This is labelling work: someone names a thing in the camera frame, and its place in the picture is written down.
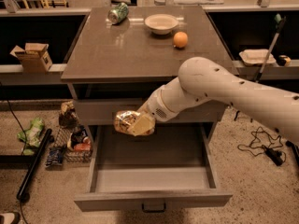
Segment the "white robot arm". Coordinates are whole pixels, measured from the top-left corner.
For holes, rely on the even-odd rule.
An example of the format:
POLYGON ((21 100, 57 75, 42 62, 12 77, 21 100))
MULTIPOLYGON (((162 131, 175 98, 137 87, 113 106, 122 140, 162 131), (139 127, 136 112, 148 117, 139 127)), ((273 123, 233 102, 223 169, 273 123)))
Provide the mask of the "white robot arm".
POLYGON ((181 111, 210 100, 223 102, 257 120, 287 140, 299 143, 298 95, 236 77, 202 57, 190 58, 178 77, 163 85, 140 108, 141 116, 129 128, 137 136, 152 130, 181 111))

